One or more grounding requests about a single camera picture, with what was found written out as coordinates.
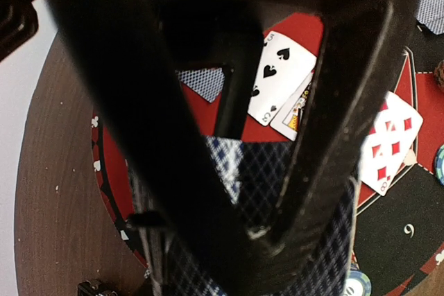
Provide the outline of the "three of spades card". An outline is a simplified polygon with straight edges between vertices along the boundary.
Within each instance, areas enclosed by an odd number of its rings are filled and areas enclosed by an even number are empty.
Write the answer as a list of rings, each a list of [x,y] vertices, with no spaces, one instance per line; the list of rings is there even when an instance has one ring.
[[[267,126],[315,64],[313,53],[286,35],[271,31],[264,39],[248,114]]]

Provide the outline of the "blue backed card deck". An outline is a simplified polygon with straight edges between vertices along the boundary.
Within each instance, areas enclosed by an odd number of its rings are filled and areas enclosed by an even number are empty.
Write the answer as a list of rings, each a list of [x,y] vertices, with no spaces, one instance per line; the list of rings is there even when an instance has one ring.
[[[248,228],[263,228],[282,188],[290,141],[246,143],[206,136],[213,165]],[[350,271],[358,182],[351,177],[320,243],[300,276],[281,295],[342,295]],[[224,295],[172,233],[139,232],[149,264],[138,295]]]

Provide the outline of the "nine of diamonds card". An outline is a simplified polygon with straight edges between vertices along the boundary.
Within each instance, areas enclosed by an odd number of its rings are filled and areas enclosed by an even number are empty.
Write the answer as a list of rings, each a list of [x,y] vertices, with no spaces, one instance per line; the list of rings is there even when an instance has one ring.
[[[385,195],[416,139],[423,118],[393,92],[385,96],[361,146],[359,179]]]

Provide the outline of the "blue white 100 chip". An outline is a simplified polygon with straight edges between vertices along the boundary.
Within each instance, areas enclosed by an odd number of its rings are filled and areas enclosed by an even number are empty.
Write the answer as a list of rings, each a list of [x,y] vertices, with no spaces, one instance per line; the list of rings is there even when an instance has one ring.
[[[440,146],[434,158],[434,173],[436,179],[444,186],[444,145]]]

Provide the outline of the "green blue 50 chip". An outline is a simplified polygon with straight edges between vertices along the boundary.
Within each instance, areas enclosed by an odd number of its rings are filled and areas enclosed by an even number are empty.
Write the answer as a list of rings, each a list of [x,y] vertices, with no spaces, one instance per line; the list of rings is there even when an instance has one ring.
[[[343,296],[370,296],[371,291],[368,276],[360,270],[351,270],[345,281]]]

